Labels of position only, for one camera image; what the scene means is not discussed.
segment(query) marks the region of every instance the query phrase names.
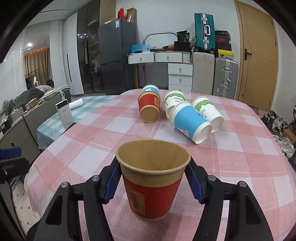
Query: red paper cup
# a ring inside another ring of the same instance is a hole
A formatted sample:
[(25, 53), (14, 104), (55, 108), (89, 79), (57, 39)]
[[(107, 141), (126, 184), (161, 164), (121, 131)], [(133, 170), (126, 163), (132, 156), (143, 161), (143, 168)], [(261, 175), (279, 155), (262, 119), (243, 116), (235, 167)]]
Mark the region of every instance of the red paper cup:
[(171, 142), (138, 140), (121, 145), (116, 158), (135, 216), (148, 221), (164, 218), (190, 161), (188, 151)]
[(160, 97), (153, 91), (143, 92), (138, 99), (140, 118), (147, 123), (159, 118)]

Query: refrigerator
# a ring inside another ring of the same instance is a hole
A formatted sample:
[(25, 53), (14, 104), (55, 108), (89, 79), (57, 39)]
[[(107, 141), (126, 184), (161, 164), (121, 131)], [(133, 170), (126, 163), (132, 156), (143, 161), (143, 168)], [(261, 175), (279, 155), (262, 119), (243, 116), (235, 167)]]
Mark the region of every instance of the refrigerator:
[(136, 25), (117, 19), (99, 27), (102, 80), (106, 95), (119, 95), (135, 89), (134, 66), (127, 55), (136, 44)]

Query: wooden door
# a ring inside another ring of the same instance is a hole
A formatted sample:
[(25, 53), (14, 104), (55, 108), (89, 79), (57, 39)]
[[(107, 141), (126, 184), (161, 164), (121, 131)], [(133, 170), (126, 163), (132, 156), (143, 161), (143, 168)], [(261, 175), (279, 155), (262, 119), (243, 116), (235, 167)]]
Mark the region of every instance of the wooden door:
[(272, 18), (238, 2), (244, 43), (239, 101), (270, 110), (277, 78), (278, 52)]

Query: pink checkered tablecloth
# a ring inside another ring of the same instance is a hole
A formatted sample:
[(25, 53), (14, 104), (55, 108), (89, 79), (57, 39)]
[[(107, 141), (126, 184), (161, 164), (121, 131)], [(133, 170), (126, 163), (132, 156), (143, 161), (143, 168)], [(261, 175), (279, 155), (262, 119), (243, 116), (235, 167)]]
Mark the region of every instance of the pink checkered tablecloth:
[[(123, 143), (138, 139), (161, 139), (184, 146), (197, 165), (221, 181), (248, 183), (269, 223), (274, 240), (283, 240), (296, 222), (296, 174), (259, 117), (246, 104), (225, 98), (208, 98), (225, 121), (222, 128), (196, 145), (169, 124), (161, 103), (160, 118), (144, 123), (137, 99), (141, 90), (127, 91), (97, 108), (52, 143), (31, 167), (27, 187), (33, 211), (43, 215), (63, 181), (77, 184), (99, 174)], [(163, 99), (167, 91), (161, 91)], [(193, 101), (201, 94), (187, 93)], [(79, 204), (84, 240), (89, 240)], [(224, 202), (218, 240), (224, 240), (228, 201)], [(203, 205), (193, 198), (185, 175), (169, 214), (149, 223), (130, 211), (123, 181), (114, 199), (104, 205), (115, 240), (192, 240)]]

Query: screw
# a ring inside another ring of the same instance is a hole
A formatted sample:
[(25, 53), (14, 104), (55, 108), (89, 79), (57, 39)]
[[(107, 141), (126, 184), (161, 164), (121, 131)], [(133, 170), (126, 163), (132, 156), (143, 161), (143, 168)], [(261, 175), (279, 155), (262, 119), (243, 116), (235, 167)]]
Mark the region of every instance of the screw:
[(67, 187), (68, 186), (68, 182), (63, 182), (62, 184), (61, 184), (61, 187), (62, 188), (65, 188), (65, 187)]
[(94, 176), (91, 177), (91, 180), (92, 180), (93, 182), (96, 182), (96, 181), (99, 180), (99, 176), (98, 176), (98, 175), (94, 175)]
[(239, 185), (243, 188), (245, 188), (247, 186), (247, 184), (244, 181), (240, 181)]
[(213, 176), (213, 175), (209, 175), (207, 178), (208, 178), (210, 181), (216, 181), (216, 177)]

